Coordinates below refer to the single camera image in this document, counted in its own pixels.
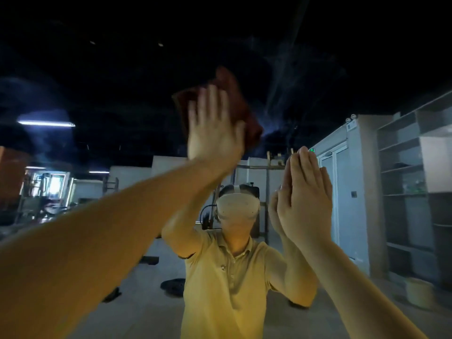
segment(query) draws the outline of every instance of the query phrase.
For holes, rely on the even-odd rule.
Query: shelving unit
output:
[[[389,278],[452,290],[452,91],[376,135]]]

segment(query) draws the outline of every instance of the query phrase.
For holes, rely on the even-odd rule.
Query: black ceiling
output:
[[[121,2],[2,8],[0,145],[87,168],[184,155],[171,95],[224,65],[265,129],[251,153],[264,156],[312,145],[352,113],[414,107],[452,77],[446,1]]]

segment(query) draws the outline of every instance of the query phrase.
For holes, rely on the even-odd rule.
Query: neck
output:
[[[229,251],[233,256],[240,255],[246,249],[248,245],[248,240],[250,239],[249,233],[237,233],[228,232],[228,230],[223,230],[223,238],[228,245]]]

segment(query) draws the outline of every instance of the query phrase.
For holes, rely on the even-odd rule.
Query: black cable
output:
[[[199,222],[202,223],[201,217],[202,217],[202,212],[204,211],[204,209],[206,209],[207,207],[212,207],[212,206],[216,207],[217,205],[206,205],[206,206],[201,210],[201,212],[200,212],[200,214],[199,214]]]

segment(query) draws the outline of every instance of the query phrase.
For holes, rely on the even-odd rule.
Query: shirt collar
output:
[[[218,246],[224,246],[227,250],[229,250],[227,243],[223,237],[223,231],[219,231],[217,240],[218,240]],[[246,252],[246,251],[251,252],[252,248],[253,248],[253,239],[250,236],[248,239],[248,244],[246,244],[245,251],[243,251],[243,252]]]

